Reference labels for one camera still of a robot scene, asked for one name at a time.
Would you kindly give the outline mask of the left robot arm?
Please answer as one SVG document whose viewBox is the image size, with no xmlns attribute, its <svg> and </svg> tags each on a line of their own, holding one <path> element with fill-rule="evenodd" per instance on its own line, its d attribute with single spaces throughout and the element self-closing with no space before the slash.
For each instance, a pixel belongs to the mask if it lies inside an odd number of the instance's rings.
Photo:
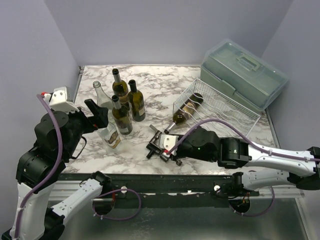
<svg viewBox="0 0 320 240">
<path fill-rule="evenodd" d="M 108 109 L 92 99 L 85 104 L 92 116 L 85 116 L 81 108 L 66 113 L 48 106 L 41 97 L 47 113 L 35 128 L 36 141 L 23 154 L 17 165 L 18 203 L 14 224 L 1 236 L 3 240 L 57 240 L 67 222 L 96 197 L 107 197 L 111 179 L 102 172 L 92 173 L 75 193 L 49 207 L 49 196 L 66 163 L 73 155 L 84 134 L 108 126 Z"/>
</svg>

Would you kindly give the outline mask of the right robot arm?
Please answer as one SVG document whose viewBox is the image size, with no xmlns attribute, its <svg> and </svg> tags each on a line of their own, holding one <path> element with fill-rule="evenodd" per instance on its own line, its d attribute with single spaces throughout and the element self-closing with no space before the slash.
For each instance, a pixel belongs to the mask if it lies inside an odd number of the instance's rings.
<svg viewBox="0 0 320 240">
<path fill-rule="evenodd" d="M 247 142 L 235 137 L 218 137 L 214 131 L 197 127 L 183 138 L 171 154 L 171 159 L 181 164 L 182 158 L 215 162 L 221 168 L 238 169 L 262 167 L 259 172 L 237 172 L 230 183 L 230 191 L 241 196 L 245 192 L 262 187 L 293 185 L 301 190 L 320 188 L 320 149 L 311 147 L 303 151 L 279 148 Z"/>
</svg>

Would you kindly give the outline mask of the green wine bottle black neck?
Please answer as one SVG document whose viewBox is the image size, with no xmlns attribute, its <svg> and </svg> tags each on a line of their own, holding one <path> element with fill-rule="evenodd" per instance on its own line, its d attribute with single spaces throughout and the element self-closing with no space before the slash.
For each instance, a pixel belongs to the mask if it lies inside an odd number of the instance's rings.
<svg viewBox="0 0 320 240">
<path fill-rule="evenodd" d="M 128 100 L 132 118 L 136 122 L 142 122 L 146 117 L 144 96 L 142 92 L 137 89 L 137 84 L 134 79 L 131 79 L 128 85 L 130 87 Z"/>
</svg>

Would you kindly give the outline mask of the brown wine bottle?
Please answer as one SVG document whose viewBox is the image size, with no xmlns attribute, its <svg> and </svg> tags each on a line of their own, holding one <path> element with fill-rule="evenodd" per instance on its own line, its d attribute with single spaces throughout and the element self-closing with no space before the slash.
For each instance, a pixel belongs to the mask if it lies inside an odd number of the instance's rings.
<svg viewBox="0 0 320 240">
<path fill-rule="evenodd" d="M 165 134 L 169 134 L 178 125 L 185 123 L 196 112 L 198 107 L 203 103 L 204 99 L 200 93 L 193 93 L 173 114 L 171 123 L 164 130 Z"/>
</svg>

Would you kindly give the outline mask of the green wine bottle silver neck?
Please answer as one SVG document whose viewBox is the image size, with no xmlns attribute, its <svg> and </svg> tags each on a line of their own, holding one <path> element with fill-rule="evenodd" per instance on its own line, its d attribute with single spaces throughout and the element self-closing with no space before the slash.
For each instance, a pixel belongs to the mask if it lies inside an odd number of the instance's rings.
<svg viewBox="0 0 320 240">
<path fill-rule="evenodd" d="M 122 135 L 129 135 L 133 130 L 133 126 L 128 109 L 120 103 L 117 95 L 113 95 L 111 100 L 113 103 L 112 115 L 119 132 Z"/>
</svg>

